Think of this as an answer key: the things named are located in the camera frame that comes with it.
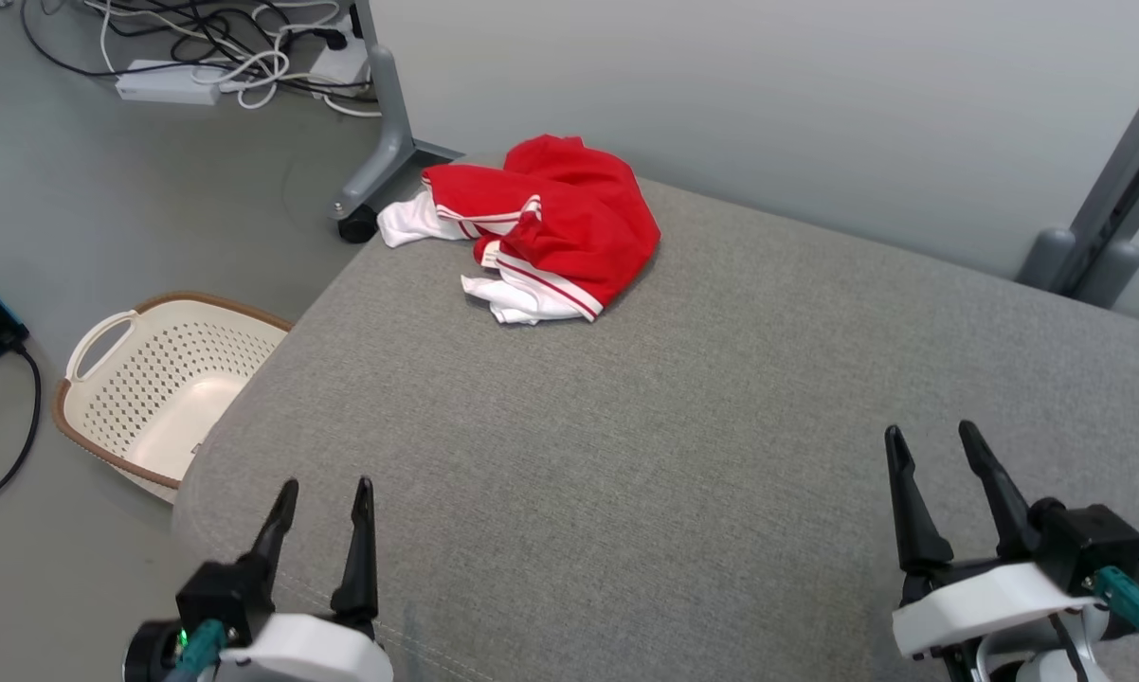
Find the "metal frame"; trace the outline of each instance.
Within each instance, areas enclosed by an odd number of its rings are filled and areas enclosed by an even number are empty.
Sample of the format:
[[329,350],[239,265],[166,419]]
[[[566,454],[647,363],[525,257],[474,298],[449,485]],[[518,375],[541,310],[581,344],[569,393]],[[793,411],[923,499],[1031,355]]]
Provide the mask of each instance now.
[[460,157],[458,153],[434,143],[424,143],[413,138],[409,129],[409,113],[405,112],[405,99],[401,92],[401,76],[398,75],[396,60],[388,48],[383,47],[375,34],[375,19],[371,18],[369,0],[358,0],[358,17],[363,27],[363,40],[369,44],[367,64],[371,68],[371,82],[375,96],[380,104],[380,141],[371,156],[343,184],[335,198],[330,200],[328,215],[335,220],[345,219],[367,202],[375,198],[380,189],[401,172],[405,164],[417,155],[434,156],[440,161],[452,161]]
[[1139,268],[1139,107],[1070,229],[1039,233],[1016,281],[1111,307]]

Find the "power strip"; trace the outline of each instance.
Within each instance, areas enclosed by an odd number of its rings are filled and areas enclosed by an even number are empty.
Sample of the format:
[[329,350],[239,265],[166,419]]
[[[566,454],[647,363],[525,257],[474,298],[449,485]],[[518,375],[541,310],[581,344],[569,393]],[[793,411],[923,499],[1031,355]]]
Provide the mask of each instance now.
[[[132,61],[131,68],[175,64],[177,61],[137,59]],[[222,73],[215,66],[178,65],[175,69],[123,74],[118,76],[115,90],[118,90],[120,97],[133,102],[214,105],[215,100],[220,99],[219,85],[203,85],[195,82],[191,76],[197,75],[211,81]]]
[[[328,82],[366,82],[370,79],[371,69],[367,64],[367,42],[361,38],[354,38],[352,19],[343,17],[335,26],[341,34],[346,36],[346,47],[342,50],[325,48],[318,60],[313,61],[313,67],[309,73],[313,74],[313,85],[321,85]],[[344,88],[339,89],[339,95],[357,95],[366,90]],[[321,99],[322,93],[313,92],[314,99]]]

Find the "white plastic basket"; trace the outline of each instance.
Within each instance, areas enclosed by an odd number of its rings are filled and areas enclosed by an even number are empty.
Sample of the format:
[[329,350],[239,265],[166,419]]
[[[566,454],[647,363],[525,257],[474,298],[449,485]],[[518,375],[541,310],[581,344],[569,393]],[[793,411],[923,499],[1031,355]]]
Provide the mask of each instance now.
[[[126,326],[84,372],[93,344]],[[292,324],[206,294],[177,293],[104,319],[76,344],[51,414],[73,442],[171,501],[196,449]]]

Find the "gray fabric surface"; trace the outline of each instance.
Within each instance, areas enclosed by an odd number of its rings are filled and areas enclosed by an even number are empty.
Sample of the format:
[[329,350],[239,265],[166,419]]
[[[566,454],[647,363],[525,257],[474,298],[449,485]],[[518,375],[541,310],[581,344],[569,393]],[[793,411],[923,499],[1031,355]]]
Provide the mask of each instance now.
[[[900,659],[883,432],[959,557],[1030,499],[1139,527],[1139,323],[647,182],[657,260],[599,322],[499,327],[466,243],[374,240],[206,441],[174,516],[231,558],[301,479],[274,593],[326,607],[375,479],[401,681],[939,681]],[[1099,646],[1139,680],[1139,640]]]

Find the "teal connector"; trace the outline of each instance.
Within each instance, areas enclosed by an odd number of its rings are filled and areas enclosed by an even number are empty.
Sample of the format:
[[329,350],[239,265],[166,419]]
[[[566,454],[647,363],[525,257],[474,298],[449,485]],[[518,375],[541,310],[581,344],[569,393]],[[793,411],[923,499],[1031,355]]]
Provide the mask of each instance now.
[[1137,627],[1139,633],[1139,586],[1133,578],[1109,566],[1097,570],[1092,592],[1108,605],[1112,613]]
[[220,660],[220,651],[228,646],[228,635],[223,633],[223,624],[215,618],[205,621],[194,632],[187,633],[187,646],[178,657],[175,669],[198,677],[206,666]]

